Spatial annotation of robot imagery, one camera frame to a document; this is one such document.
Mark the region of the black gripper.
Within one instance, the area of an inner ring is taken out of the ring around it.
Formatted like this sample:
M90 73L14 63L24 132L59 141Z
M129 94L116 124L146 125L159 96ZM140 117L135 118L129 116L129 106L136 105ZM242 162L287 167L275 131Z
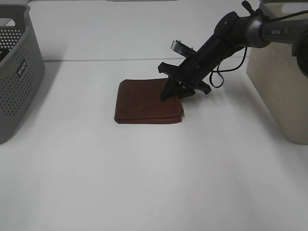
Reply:
M228 53L229 44L223 39L211 36L194 55L185 58L180 65L162 62L158 66L158 72L168 75L168 80L160 99L165 101L174 95L184 99L193 96L195 90L208 94L211 88L203 79L228 57Z

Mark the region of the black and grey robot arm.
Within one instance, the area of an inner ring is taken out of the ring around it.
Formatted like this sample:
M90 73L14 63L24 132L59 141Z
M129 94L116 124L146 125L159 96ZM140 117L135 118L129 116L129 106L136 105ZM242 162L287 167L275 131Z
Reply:
M178 66L164 62L158 66L159 73L168 76L160 95L162 101L173 95L181 99L190 97L196 90L208 94L213 83L206 84L203 79L214 73L220 75L223 60L242 49L264 48L272 42L291 44L300 71L308 74L308 21L298 18L307 11L270 18L260 8L253 10L246 0L242 6L249 15L239 17L234 11L226 14L199 50L194 51L178 40L172 42L171 49L185 60Z

